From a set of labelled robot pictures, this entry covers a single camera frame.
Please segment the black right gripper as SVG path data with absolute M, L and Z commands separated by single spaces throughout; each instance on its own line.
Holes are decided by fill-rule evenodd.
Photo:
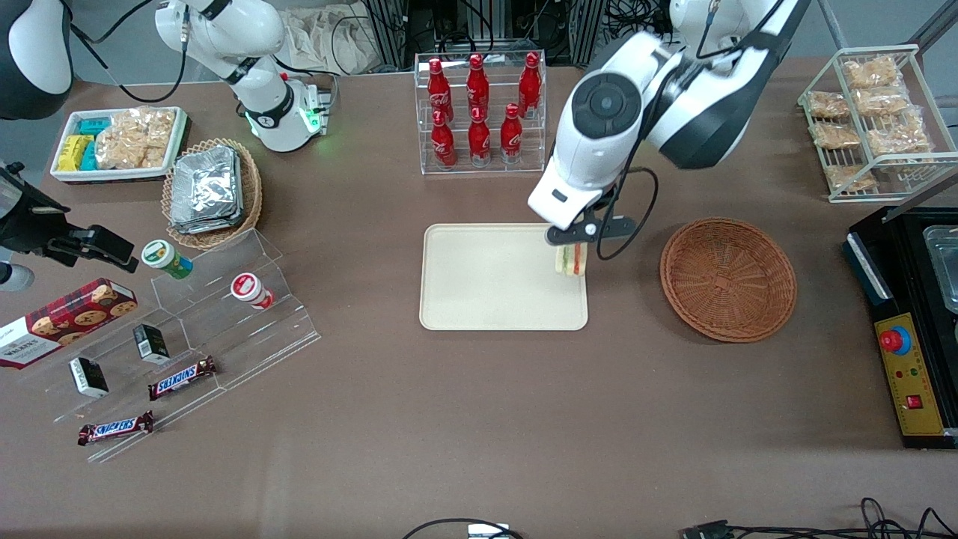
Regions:
M 22 180 L 21 163 L 2 165 L 1 245 L 21 255 L 37 255 L 74 267 L 81 258 L 136 272 L 135 246 L 102 225 L 76 230 L 66 219 L 71 208 Z

